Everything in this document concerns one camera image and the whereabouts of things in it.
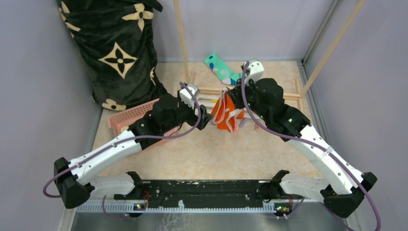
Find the black floral blanket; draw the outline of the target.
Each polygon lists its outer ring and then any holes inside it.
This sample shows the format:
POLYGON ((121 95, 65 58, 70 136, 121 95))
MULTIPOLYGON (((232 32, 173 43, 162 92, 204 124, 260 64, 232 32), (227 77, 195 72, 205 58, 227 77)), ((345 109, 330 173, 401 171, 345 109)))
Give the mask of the black floral blanket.
POLYGON ((87 66, 92 97, 102 108, 124 111, 158 99, 153 18, 156 0, 59 0, 59 13, 87 66))

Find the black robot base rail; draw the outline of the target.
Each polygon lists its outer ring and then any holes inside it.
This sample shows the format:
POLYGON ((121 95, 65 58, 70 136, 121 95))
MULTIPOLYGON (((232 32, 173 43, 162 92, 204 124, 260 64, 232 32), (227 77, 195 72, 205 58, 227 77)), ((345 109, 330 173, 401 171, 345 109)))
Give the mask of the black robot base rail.
POLYGON ((269 180, 145 180, 116 200, 141 200, 148 208, 261 208, 264 202, 300 199, 269 180))

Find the orange underwear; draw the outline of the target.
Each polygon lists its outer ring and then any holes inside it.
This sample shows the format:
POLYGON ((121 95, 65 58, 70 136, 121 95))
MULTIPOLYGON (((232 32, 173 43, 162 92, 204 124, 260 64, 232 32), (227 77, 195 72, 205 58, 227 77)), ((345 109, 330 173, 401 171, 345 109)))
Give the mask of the orange underwear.
POLYGON ((215 124, 219 130, 236 133, 239 129, 240 122, 244 119, 244 110, 235 107, 228 92, 228 88, 221 90, 221 95, 211 112, 211 122, 215 124))

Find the green blue patterned sock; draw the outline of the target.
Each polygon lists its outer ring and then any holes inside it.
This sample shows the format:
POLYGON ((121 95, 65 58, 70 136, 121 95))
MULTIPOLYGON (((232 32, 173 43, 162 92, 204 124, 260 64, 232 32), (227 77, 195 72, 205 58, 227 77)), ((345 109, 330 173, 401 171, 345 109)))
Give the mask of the green blue patterned sock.
POLYGON ((207 56, 203 62, 223 84, 236 85, 237 81, 242 78, 242 73, 235 73, 215 53, 207 56))

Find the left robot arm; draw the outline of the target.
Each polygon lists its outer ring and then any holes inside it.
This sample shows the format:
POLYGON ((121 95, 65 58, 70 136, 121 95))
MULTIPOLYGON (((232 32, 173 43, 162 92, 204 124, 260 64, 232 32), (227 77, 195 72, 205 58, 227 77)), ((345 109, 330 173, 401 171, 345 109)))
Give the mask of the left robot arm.
POLYGON ((155 101, 151 109, 99 148, 68 160, 64 157, 53 164, 51 180, 67 209, 81 206, 92 197, 112 195, 114 198, 139 199, 143 196, 143 181, 136 172, 118 177, 99 177, 98 174, 114 163, 144 151, 162 140, 176 139, 181 134, 168 133, 187 123, 191 130, 202 130, 212 115, 195 97, 182 90, 178 96, 165 94, 155 101))

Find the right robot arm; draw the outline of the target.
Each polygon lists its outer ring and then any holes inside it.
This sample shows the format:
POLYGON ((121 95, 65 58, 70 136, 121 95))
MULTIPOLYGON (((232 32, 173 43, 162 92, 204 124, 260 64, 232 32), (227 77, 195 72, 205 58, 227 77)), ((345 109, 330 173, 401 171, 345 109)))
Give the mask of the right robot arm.
POLYGON ((235 108, 256 114, 268 132, 297 149, 323 176, 316 179, 280 170, 269 183, 273 196, 294 194, 317 200, 341 218, 359 207, 377 177, 359 171, 339 156, 299 109, 285 103, 283 88, 274 79, 237 84, 227 95, 235 108))

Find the pink plastic basket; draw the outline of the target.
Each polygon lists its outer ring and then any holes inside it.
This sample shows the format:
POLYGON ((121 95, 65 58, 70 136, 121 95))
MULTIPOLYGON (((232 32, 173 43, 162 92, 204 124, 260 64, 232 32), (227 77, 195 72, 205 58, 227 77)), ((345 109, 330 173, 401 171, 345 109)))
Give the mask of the pink plastic basket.
POLYGON ((136 120, 143 118, 148 111, 152 110, 153 104, 158 100, 156 99, 110 116, 108 118, 108 128, 111 131, 112 137, 118 136, 136 120))

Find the wooden drying rack frame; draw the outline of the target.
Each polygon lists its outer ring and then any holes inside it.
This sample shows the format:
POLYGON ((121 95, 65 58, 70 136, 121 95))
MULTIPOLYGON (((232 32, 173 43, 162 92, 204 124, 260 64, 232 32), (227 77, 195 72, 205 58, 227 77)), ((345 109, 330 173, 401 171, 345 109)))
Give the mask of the wooden drying rack frame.
POLYGON ((333 55, 363 0, 176 0, 186 79, 203 94, 218 95, 223 83, 202 59, 216 53, 239 70, 257 58, 263 77, 275 78, 285 97, 302 105, 333 55))

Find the white multi-clip hanger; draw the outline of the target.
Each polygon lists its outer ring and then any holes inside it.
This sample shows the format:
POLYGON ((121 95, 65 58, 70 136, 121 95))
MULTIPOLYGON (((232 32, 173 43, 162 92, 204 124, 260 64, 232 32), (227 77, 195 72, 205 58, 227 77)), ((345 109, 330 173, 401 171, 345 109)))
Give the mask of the white multi-clip hanger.
POLYGON ((212 110, 220 98, 220 93, 203 94, 199 93, 195 96, 199 105, 204 105, 208 110, 212 110))

